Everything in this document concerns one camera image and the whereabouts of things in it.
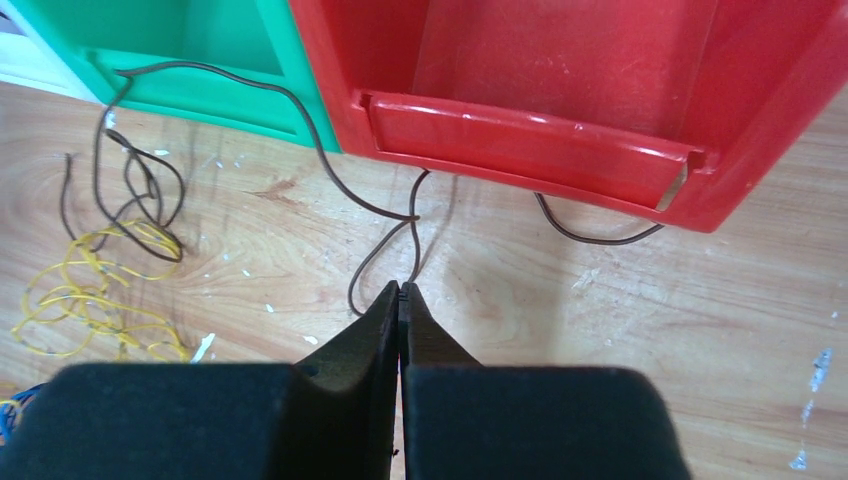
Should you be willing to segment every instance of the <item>blue wire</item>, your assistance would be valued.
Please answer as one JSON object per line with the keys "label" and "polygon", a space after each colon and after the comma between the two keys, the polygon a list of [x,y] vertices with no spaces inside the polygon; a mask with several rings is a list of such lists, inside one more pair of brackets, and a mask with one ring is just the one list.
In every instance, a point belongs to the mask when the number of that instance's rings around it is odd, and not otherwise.
{"label": "blue wire", "polygon": [[[21,411],[32,404],[33,399],[41,390],[44,384],[36,385],[29,390],[12,395],[12,400],[21,404]],[[8,445],[12,438],[12,432],[15,430],[15,419],[18,417],[18,412],[11,405],[6,405],[0,409],[0,437],[3,437],[3,445]]]}

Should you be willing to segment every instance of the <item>red plastic bin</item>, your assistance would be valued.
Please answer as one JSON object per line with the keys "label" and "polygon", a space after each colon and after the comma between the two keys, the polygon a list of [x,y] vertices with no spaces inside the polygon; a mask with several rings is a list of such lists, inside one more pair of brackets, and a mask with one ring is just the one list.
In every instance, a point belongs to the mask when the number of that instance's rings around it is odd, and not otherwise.
{"label": "red plastic bin", "polygon": [[345,152],[703,232],[848,80],[845,0],[290,4]]}

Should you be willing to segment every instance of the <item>wooden floor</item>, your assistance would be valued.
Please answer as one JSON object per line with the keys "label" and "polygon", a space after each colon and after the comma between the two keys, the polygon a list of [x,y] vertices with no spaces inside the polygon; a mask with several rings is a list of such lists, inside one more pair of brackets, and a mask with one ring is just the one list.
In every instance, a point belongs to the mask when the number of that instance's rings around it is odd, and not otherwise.
{"label": "wooden floor", "polygon": [[[64,152],[78,154],[74,224],[102,226],[88,178],[98,113],[0,84],[2,332],[22,318],[27,282],[67,248],[58,214]],[[348,279],[393,223],[348,201],[312,150],[125,110],[116,123],[140,148],[168,150],[190,185],[175,225],[187,257],[172,278],[135,285],[135,302],[170,317],[190,345],[214,332],[214,361],[296,361],[353,321]],[[123,156],[107,152],[105,195],[117,204],[127,198],[115,181]],[[416,169],[331,160],[353,191],[406,209]],[[584,232],[640,226],[552,203]],[[545,222],[530,192],[441,173],[423,185],[418,210],[427,252],[418,284],[435,318],[482,362],[642,371],[668,402],[699,478],[848,475],[848,91],[711,235],[667,228],[632,246],[581,245]],[[156,268],[133,248],[115,248],[124,263]],[[358,304],[405,278],[411,255],[408,236],[393,242],[364,276]],[[58,348],[75,335],[63,328],[28,335]],[[827,348],[830,375],[813,393],[813,361]],[[0,381],[26,387],[114,354],[104,341],[68,360],[41,357],[0,333]],[[807,470],[796,472],[789,463],[802,449]]]}

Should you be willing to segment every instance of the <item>yellow wire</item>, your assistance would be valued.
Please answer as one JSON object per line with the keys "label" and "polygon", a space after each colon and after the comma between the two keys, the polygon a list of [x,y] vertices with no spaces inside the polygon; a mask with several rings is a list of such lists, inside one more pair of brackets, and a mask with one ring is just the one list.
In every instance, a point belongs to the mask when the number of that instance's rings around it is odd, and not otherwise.
{"label": "yellow wire", "polygon": [[[156,225],[147,223],[144,220],[126,221],[122,222],[121,225],[127,229],[133,229],[138,233],[140,235],[139,240],[142,243],[158,248],[163,253],[173,256],[177,255],[179,246]],[[105,335],[118,340],[117,360],[127,360],[130,358],[127,351],[127,347],[129,346],[145,351],[157,360],[168,361],[166,356],[159,353],[163,348],[168,347],[176,353],[179,361],[188,362],[191,358],[191,352],[188,351],[180,340],[179,333],[168,320],[149,310],[125,305],[106,298],[107,291],[114,283],[118,283],[123,287],[130,286],[130,282],[122,274],[147,281],[162,280],[173,274],[177,267],[176,264],[171,265],[163,274],[148,275],[140,273],[126,265],[103,260],[96,252],[92,251],[92,247],[103,236],[123,237],[125,235],[120,229],[114,226],[85,234],[76,241],[71,242],[62,262],[45,268],[32,279],[21,298],[21,311],[25,318],[11,330],[15,340],[33,353],[64,358],[71,357],[83,351],[89,346],[95,336]],[[81,269],[85,271],[86,269],[84,267],[86,266],[89,267],[90,272],[100,277],[99,285],[80,284],[74,279],[71,273],[72,270]],[[37,302],[33,302],[31,294],[36,285],[40,284],[46,275],[57,270],[64,284],[51,288]],[[89,307],[100,310],[105,318],[94,318],[92,316],[93,312]],[[57,315],[54,317],[43,316],[44,312],[51,308],[54,310],[58,308]],[[146,317],[148,323],[127,326],[124,316],[121,313],[135,314],[142,318]],[[69,319],[81,322],[89,330],[79,345],[67,351],[58,352],[36,347],[21,334],[21,330],[29,323],[55,325]],[[145,346],[137,337],[137,333],[140,331],[160,331],[166,337],[170,338]]]}

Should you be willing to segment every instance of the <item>green plastic bin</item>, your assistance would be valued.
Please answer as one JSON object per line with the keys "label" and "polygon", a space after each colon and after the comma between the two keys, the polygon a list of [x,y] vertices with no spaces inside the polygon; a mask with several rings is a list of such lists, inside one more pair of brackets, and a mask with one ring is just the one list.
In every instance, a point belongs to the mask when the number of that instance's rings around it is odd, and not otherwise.
{"label": "green plastic bin", "polygon": [[[339,151],[284,0],[11,3],[103,103],[126,82],[113,69],[169,60],[209,63],[291,90],[312,116],[324,148]],[[211,72],[176,68],[137,77],[120,106],[314,147],[306,124],[288,99]]]}

